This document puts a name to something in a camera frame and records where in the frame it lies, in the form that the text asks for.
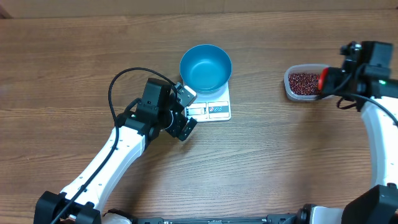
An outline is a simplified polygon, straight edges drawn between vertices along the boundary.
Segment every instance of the wooden tabletop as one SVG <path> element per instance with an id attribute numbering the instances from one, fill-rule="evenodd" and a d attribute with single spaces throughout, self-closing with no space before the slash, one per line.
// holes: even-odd
<path id="1" fill-rule="evenodd" d="M 283 75 L 303 63 L 340 66 L 352 40 L 397 45 L 397 24 L 396 10 L 0 20 L 0 223 L 32 223 L 44 191 L 59 192 L 102 148 L 115 74 L 147 67 L 178 81 L 184 52 L 204 43 L 233 61 L 232 119 L 200 123 L 185 142 L 162 133 L 106 209 L 194 218 L 344 207 L 370 186 L 360 114 L 335 108 L 337 98 L 289 101 Z M 117 112 L 148 77 L 117 81 Z"/>

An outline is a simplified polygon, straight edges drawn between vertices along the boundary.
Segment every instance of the white container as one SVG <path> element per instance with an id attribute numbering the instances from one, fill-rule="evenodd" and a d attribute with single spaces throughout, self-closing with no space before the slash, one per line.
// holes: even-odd
<path id="1" fill-rule="evenodd" d="M 305 64 L 305 65 L 294 65 L 290 67 L 285 73 L 285 89 L 287 98 L 292 101 L 313 101 L 317 95 L 297 95 L 292 92 L 289 85 L 289 75 L 292 73 L 317 73 L 321 74 L 324 68 L 329 67 L 329 65 L 323 64 Z"/>

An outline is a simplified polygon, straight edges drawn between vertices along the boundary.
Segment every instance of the cardboard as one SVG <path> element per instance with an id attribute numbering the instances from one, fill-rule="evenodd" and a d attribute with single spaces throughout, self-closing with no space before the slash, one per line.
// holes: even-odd
<path id="1" fill-rule="evenodd" d="M 396 0 L 0 0 L 5 17 L 395 9 Z"/>

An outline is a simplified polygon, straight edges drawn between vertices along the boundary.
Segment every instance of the blue bowl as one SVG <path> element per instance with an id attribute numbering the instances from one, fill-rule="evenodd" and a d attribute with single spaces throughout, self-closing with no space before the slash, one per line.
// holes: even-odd
<path id="1" fill-rule="evenodd" d="M 203 44 L 188 50 L 181 59 L 184 83 L 197 93 L 210 94 L 225 85 L 232 74 L 232 62 L 221 48 Z"/>

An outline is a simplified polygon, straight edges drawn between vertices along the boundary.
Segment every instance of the bowl of red beans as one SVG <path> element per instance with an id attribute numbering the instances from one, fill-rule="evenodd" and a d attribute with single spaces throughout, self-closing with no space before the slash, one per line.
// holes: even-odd
<path id="1" fill-rule="evenodd" d="M 287 98 L 293 101 L 313 101 L 320 94 L 319 76 L 329 65 L 305 64 L 290 67 L 284 78 Z"/>

